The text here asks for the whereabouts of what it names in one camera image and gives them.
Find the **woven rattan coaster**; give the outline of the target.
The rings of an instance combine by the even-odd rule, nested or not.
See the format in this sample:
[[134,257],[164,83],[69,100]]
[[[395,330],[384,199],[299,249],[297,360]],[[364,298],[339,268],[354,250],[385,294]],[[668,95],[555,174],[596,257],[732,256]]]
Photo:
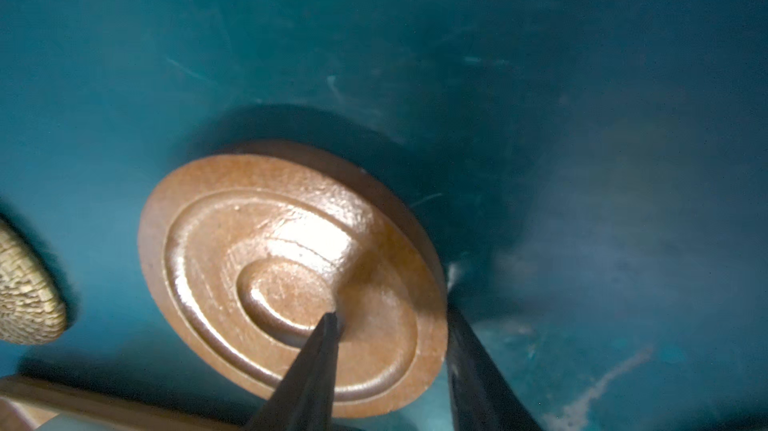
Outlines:
[[43,345],[67,328],[66,305],[50,273],[24,239],[1,223],[1,340]]

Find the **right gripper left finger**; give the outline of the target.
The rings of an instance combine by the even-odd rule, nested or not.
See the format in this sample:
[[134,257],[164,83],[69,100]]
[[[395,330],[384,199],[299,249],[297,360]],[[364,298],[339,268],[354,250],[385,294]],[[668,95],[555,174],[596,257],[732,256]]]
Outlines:
[[246,430],[330,430],[341,331],[326,313]]

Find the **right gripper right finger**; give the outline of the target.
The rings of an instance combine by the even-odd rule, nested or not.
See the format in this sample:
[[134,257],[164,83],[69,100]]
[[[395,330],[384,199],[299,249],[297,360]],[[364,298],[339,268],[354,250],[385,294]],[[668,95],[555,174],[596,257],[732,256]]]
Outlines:
[[541,431],[460,311],[447,309],[446,364],[456,430]]

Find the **brown wooden coaster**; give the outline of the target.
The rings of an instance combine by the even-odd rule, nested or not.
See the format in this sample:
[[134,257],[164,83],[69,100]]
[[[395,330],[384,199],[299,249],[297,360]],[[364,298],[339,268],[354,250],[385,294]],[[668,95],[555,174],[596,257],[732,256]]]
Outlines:
[[332,153],[260,140],[191,161],[149,195],[137,244],[173,330],[259,397],[328,313],[341,331],[337,418],[399,410],[442,368],[447,286],[432,241],[389,188]]

